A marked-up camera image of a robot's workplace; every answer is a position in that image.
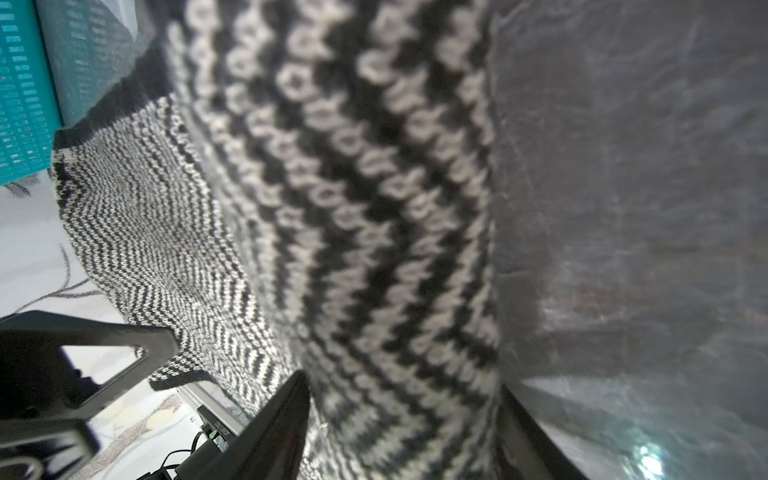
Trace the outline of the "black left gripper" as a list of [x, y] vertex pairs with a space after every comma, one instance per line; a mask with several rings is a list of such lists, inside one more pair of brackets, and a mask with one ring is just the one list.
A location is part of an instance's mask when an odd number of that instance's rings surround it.
[[[127, 348], [139, 357], [97, 380], [75, 363], [68, 347], [87, 353]], [[82, 420], [102, 412], [179, 352], [173, 332], [164, 327], [40, 310], [3, 317], [1, 478], [73, 477], [99, 452], [98, 439]]]

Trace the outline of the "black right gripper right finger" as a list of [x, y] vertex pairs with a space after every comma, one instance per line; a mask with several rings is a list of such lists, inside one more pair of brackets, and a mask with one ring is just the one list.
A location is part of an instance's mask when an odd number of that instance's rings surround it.
[[586, 480], [506, 386], [497, 417], [496, 478]]

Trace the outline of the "teal plastic basket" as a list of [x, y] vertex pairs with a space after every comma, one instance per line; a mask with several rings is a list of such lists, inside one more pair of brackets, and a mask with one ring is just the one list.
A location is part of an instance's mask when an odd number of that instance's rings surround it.
[[3, 1], [2, 184], [47, 169], [55, 131], [126, 76], [153, 35], [144, 1]]

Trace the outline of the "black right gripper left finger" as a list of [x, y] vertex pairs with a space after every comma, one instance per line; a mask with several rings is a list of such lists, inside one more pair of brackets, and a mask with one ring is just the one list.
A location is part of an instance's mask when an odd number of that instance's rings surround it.
[[296, 480], [310, 409], [306, 375], [295, 372], [241, 431], [210, 409], [197, 409], [207, 440], [175, 470], [178, 479]]

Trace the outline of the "black white knitted scarf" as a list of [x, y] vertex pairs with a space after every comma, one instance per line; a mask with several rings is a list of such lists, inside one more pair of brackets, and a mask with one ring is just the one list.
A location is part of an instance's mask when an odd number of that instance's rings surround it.
[[296, 371], [305, 479], [491, 479], [500, 333], [486, 1], [153, 1], [56, 133], [59, 215], [166, 390], [256, 414]]

